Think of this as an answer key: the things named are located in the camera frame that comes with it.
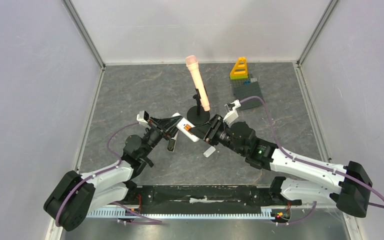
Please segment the orange battery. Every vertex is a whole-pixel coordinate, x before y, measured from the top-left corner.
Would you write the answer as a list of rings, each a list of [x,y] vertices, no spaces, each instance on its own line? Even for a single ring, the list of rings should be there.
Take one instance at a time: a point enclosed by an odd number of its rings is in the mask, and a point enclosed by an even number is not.
[[[185,124],[183,126],[183,128],[188,132],[190,130],[191,126],[189,124]]]

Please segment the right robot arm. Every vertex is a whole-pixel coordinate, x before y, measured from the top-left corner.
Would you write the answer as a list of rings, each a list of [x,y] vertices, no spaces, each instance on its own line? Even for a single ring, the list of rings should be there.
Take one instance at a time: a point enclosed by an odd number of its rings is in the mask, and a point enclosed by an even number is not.
[[[371,192],[365,185],[372,187],[373,183],[358,162],[332,164],[295,155],[257,137],[255,130],[246,122],[228,125],[219,115],[198,126],[182,123],[179,129],[194,142],[203,140],[211,146],[225,146],[244,157],[253,168],[304,179],[300,183],[285,177],[273,180],[268,196],[275,204],[286,200],[319,201],[335,204],[339,210],[354,217],[364,218],[367,215]]]

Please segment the white battery cover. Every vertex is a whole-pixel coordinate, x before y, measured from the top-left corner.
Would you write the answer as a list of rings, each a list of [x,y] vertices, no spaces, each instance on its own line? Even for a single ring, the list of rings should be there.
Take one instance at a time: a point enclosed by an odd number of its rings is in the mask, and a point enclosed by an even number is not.
[[[210,157],[214,152],[216,151],[216,148],[214,146],[210,146],[204,153],[203,155],[208,158]]]

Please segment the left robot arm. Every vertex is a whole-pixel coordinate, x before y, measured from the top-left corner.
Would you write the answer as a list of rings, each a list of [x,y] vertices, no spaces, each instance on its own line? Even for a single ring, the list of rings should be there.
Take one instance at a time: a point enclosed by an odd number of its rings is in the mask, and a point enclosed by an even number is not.
[[[137,125],[145,127],[143,135],[132,134],[124,142],[122,153],[114,152],[115,163],[82,174],[68,171],[43,204],[43,210],[66,231],[77,228],[90,212],[122,201],[132,204],[137,198],[136,184],[131,180],[146,166],[153,167],[149,154],[165,139],[169,141],[178,131],[181,115],[169,118],[138,115]]]

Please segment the white remote control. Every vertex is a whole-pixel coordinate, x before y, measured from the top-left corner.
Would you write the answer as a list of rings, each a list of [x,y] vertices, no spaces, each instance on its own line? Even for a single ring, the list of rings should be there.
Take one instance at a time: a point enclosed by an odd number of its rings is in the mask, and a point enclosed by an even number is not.
[[[176,128],[186,137],[188,137],[192,142],[196,143],[200,140],[200,138],[190,132],[190,129],[195,127],[195,125],[192,124],[189,120],[180,115],[178,112],[174,113],[171,117],[179,117],[179,122],[176,124]]]

